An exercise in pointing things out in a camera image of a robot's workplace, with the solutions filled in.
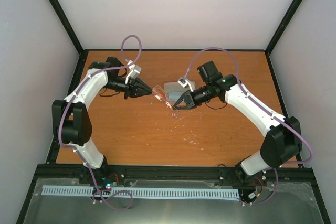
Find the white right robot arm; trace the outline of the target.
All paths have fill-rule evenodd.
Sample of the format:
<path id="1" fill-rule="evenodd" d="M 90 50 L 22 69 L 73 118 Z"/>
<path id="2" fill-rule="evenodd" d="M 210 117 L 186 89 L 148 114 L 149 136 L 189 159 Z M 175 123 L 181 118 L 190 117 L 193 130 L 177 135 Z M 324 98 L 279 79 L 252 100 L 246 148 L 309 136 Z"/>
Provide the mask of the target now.
<path id="1" fill-rule="evenodd" d="M 258 172 L 280 167 L 301 152 L 300 123 L 295 117 L 286 118 L 267 107 L 235 75 L 223 76 L 213 61 L 199 66 L 197 71 L 204 86 L 195 88 L 189 79 L 180 78 L 178 84 L 186 91 L 173 105 L 175 109 L 190 110 L 219 98 L 241 112 L 264 137 L 260 150 L 235 166 L 235 176 L 241 184 Z"/>

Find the light blue cleaning cloth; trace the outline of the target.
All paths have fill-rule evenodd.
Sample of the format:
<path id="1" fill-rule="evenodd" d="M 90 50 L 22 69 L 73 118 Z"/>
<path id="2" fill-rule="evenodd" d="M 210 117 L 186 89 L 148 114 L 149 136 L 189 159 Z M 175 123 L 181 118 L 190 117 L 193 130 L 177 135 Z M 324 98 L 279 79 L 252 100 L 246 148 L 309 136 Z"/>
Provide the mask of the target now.
<path id="1" fill-rule="evenodd" d="M 183 92 L 170 92 L 167 94 L 167 97 L 169 100 L 176 102 L 181 97 L 182 94 Z"/>

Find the pink sunglasses case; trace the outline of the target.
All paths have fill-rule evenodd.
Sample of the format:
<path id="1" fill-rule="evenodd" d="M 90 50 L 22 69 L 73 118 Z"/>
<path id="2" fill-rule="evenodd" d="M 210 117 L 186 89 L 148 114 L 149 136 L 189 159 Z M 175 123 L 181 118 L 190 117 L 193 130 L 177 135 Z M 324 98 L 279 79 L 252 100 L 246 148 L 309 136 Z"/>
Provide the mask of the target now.
<path id="1" fill-rule="evenodd" d="M 165 93 L 168 94 L 170 92 L 183 92 L 184 93 L 190 88 L 188 86 L 186 88 L 183 88 L 177 82 L 166 82 L 163 86 L 163 89 Z"/>

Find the orange sunglasses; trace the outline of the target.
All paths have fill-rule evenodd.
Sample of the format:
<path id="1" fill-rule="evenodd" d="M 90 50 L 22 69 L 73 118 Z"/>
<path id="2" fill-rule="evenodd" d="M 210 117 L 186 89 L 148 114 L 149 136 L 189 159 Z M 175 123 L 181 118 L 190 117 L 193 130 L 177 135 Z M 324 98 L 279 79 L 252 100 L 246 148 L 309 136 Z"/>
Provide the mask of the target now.
<path id="1" fill-rule="evenodd" d="M 159 85 L 153 87 L 152 95 L 160 102 L 163 102 L 165 106 L 171 110 L 172 117 L 176 118 L 179 115 L 180 111 L 177 110 L 177 108 L 174 106 L 174 102 L 168 98 L 164 89 L 161 88 Z"/>

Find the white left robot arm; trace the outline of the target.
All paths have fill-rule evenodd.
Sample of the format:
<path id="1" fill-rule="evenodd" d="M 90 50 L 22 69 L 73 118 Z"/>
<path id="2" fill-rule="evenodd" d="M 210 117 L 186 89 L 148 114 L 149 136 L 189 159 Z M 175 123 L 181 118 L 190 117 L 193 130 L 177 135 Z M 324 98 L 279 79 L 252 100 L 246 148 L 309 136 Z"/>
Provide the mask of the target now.
<path id="1" fill-rule="evenodd" d="M 77 153 L 85 167 L 92 168 L 91 178 L 97 183 L 108 180 L 109 170 L 103 165 L 107 160 L 92 140 L 92 124 L 88 109 L 103 88 L 122 92 L 124 98 L 151 95 L 152 89 L 138 75 L 141 67 L 129 61 L 123 65 L 115 57 L 105 62 L 93 62 L 84 79 L 62 100 L 52 104 L 54 137 L 60 147 Z"/>

